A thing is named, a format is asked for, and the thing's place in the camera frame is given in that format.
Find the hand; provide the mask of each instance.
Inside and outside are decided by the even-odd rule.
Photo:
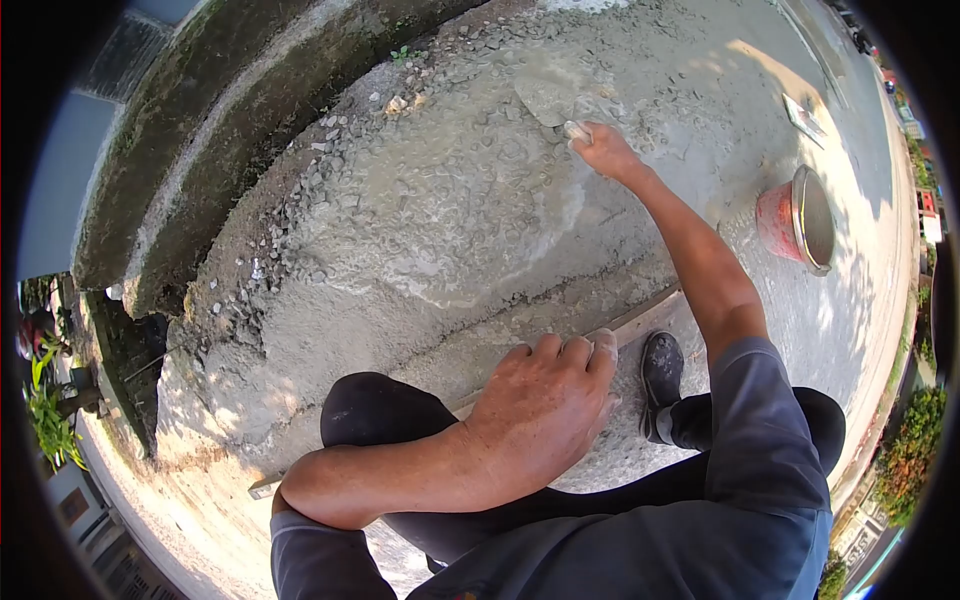
[[[609,394],[617,343],[609,329],[562,344],[555,334],[511,350],[464,421],[465,443],[505,501],[545,488],[587,453],[620,397]]]
[[[567,145],[600,175],[623,183],[631,174],[650,169],[615,128],[592,121],[583,121],[580,126],[592,134],[593,143],[575,138]]]

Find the cement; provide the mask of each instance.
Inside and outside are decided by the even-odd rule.
[[[458,350],[449,376],[433,379],[444,385],[431,387],[455,399],[522,336],[576,332],[578,317],[592,328],[672,283],[646,211],[574,156],[559,125],[613,123],[645,159],[667,163],[666,179],[700,173],[687,197],[719,219],[721,172],[738,163],[729,106],[661,59],[671,56],[664,44],[694,38],[682,27],[694,19],[671,3],[531,12],[441,34],[357,82],[300,138],[312,158],[294,181],[277,182],[289,186],[283,203],[257,209],[263,237],[228,221],[191,286],[182,335],[210,342],[196,348],[198,394],[228,437],[261,444],[344,374],[412,372],[407,363],[450,334],[495,331],[481,324],[532,311],[537,326],[501,336],[506,344],[478,334]],[[515,86],[538,112],[556,112],[558,127],[543,126]],[[250,219],[245,202],[235,213]],[[602,287],[601,276],[618,287],[588,313],[578,302],[597,289],[577,296],[566,286]],[[209,290],[212,279],[220,285]],[[558,294],[569,298],[540,301]],[[226,309],[212,314],[214,302]]]

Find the curb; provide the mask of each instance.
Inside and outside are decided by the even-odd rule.
[[[840,100],[840,106],[843,108],[850,108],[850,103],[847,102],[847,97],[844,95],[843,90],[840,89],[840,82],[837,81],[836,75],[834,75],[833,70],[830,69],[829,63],[827,62],[823,51],[814,41],[813,35],[806,28],[800,17],[797,16],[797,13],[790,7],[790,5],[783,0],[779,0],[777,2],[777,6],[782,9],[783,15],[787,17],[794,29],[800,32],[800,35],[804,40],[804,44],[813,53],[814,57],[816,57],[817,63],[820,65],[820,69],[824,72],[824,76],[827,79],[827,85],[829,85],[830,89],[833,90],[833,93],[835,93],[837,98]]]

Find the red bucket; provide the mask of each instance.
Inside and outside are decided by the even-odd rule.
[[[816,276],[830,270],[836,231],[820,178],[801,165],[792,181],[760,195],[756,230],[771,253],[806,265]]]

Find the bucket rim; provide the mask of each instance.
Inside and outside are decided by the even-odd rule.
[[[816,181],[820,188],[824,190],[824,194],[827,194],[827,190],[824,188],[823,182],[820,180],[820,176],[817,175],[817,172],[810,168],[807,164],[802,164],[797,169],[797,172],[793,175],[793,182],[790,190],[790,212],[791,219],[793,220],[793,233],[797,240],[797,249],[800,251],[800,256],[803,259],[803,263],[806,268],[817,277],[825,276],[830,272],[832,268],[830,263],[833,261],[833,252],[834,248],[831,250],[830,259],[825,264],[820,264],[813,259],[813,256],[810,254],[810,250],[806,245],[806,236],[804,235],[804,224],[801,221],[801,211],[804,208],[804,192],[806,190],[806,183],[813,179]]]

